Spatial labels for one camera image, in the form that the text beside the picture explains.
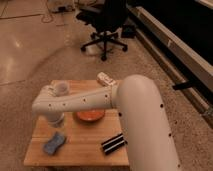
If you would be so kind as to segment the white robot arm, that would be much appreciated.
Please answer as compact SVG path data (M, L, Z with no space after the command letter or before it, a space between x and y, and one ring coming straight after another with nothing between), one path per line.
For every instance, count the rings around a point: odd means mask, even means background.
M182 171L160 91L146 76L130 75L117 85L67 96L56 96L47 85L32 104L51 124L65 112L97 109L118 111L132 171Z

